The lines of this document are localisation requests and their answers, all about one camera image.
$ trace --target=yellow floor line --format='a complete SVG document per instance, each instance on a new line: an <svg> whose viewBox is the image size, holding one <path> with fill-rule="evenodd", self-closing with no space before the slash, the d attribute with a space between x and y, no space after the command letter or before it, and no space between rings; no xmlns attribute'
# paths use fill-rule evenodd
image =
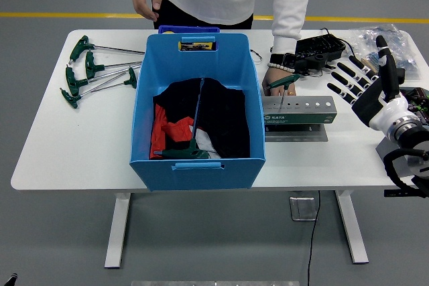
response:
<svg viewBox="0 0 429 286"><path fill-rule="evenodd" d="M9 18L141 18L137 13L20 13L0 12L0 17ZM271 15L255 15L255 21L272 21ZM306 16L306 21L331 21L349 23L429 23L426 18L384 18L384 17L330 17Z"/></svg>

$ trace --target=bin handle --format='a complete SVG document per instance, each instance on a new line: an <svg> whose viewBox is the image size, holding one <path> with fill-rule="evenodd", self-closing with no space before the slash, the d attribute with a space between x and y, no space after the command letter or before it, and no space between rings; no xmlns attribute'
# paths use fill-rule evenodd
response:
<svg viewBox="0 0 429 286"><path fill-rule="evenodd" d="M172 165L172 170L188 169L224 169L221 162L180 162Z"/></svg>
<svg viewBox="0 0 429 286"><path fill-rule="evenodd" d="M216 38L214 36L183 36L182 43L214 43Z"/></svg>

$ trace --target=table leg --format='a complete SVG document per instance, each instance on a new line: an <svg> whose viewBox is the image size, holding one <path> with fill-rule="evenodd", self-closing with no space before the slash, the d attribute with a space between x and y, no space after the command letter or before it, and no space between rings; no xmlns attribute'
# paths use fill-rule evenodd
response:
<svg viewBox="0 0 429 286"><path fill-rule="evenodd" d="M350 195L352 192L352 190L337 190L335 194L341 211L341 217L343 218L353 263L366 264L368 263L368 256L365 245L363 244L359 224L357 223L355 209L351 201Z"/></svg>
<svg viewBox="0 0 429 286"><path fill-rule="evenodd" d="M116 194L109 245L107 247L105 268L118 269L121 266L123 239L127 226L128 207L131 194Z"/></svg>

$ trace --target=gray floor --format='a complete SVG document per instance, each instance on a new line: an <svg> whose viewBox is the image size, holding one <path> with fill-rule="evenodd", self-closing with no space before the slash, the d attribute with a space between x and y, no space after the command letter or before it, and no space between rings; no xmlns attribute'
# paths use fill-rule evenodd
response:
<svg viewBox="0 0 429 286"><path fill-rule="evenodd" d="M270 15L270 2L257 0L255 14ZM0 0L0 11L133 13L133 8L131 0ZM429 0L310 0L307 14L428 18L427 12ZM369 24L313 21L304 28L364 25ZM16 272L17 285L23 286L126 286L134 280L306 284L312 224L292 221L290 192L134 196L123 268L104 269L112 195L25 194L13 190L10 179L67 34L151 24L144 19L3 17L0 26L0 283ZM427 25L397 26L412 35L428 60ZM254 28L270 28L270 22L256 21ZM312 285L427 285L427 200L385 199L382 191L356 191L353 202L370 263L353 265L334 194L321 194Z"/></svg>

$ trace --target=table surface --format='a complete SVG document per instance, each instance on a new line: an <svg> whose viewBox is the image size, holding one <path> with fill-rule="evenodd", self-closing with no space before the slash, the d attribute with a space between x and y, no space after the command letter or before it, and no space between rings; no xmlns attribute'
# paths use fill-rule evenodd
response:
<svg viewBox="0 0 429 286"><path fill-rule="evenodd" d="M273 36L270 30L229 31L244 33L251 49L263 57L256 65L259 81L266 72ZM347 30L332 30L339 38ZM146 186L129 165L131 124L135 90L130 86L90 93L73 109L62 98L59 88L67 89L65 67L69 55L83 36L92 44L145 51L148 35L155 30L76 30L64 44L38 113L11 179L17 190L88 190L106 192L146 192ZM303 30L308 38L326 33ZM420 70L419 80L404 86L429 88L429 67L411 37L404 33ZM141 56L95 50L96 64L134 62ZM73 63L77 79L85 78L84 54ZM375 147L383 134L362 124L350 105L331 92L320 78L305 77L296 83L299 95L332 95L338 115L325 125L328 142L269 142L265 144L265 165L254 189L354 190L391 188Z"/></svg>

